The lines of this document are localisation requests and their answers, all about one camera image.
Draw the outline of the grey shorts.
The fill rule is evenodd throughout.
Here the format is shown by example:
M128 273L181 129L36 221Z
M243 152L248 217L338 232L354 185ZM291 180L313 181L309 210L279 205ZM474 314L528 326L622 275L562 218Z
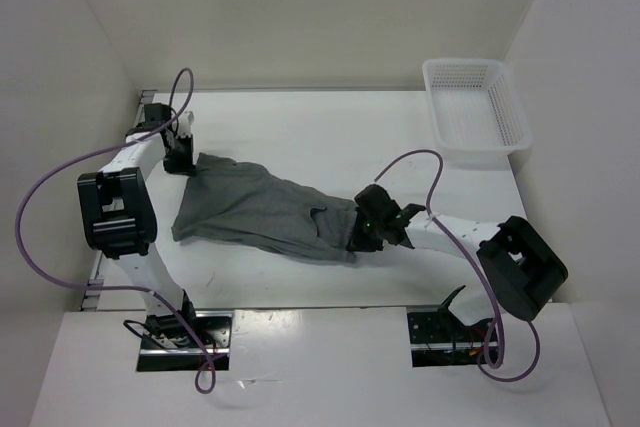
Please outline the grey shorts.
M264 166L201 153L186 182L173 240L236 243L314 262L353 263L354 201L280 179Z

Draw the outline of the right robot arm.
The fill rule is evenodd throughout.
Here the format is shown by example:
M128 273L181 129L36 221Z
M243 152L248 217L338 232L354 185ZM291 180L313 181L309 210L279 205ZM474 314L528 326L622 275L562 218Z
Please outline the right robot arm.
M521 321L533 321L568 279L564 263L522 217L491 223L438 215L418 204L402 208L377 184L355 202L352 250L376 252L389 244L472 259L496 304Z

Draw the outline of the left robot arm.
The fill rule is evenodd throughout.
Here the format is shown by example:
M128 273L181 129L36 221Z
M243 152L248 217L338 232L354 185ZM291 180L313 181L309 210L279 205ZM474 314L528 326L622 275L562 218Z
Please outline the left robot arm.
M126 134L121 149L100 171L77 180L85 238L89 247L113 260L142 289L147 340L163 348L194 347L200 332L193 304L171 277L155 242L157 218L146 179L161 164L171 175L193 176L193 114L157 133L174 110L147 104L143 121Z

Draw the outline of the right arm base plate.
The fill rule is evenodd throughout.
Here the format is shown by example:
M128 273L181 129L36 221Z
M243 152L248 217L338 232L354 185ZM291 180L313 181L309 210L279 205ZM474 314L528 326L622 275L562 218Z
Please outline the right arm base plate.
M465 326L442 306L408 309L406 318L413 368L475 364L491 323Z

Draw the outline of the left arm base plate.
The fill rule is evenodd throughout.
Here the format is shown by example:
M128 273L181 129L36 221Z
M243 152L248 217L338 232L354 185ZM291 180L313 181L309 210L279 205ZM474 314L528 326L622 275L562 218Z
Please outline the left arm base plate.
M217 371L228 371L234 314L231 311L197 311L193 328L213 357ZM136 371L196 372L206 363L202 349L189 334L170 339L148 330L149 321L126 320L123 324L140 340Z

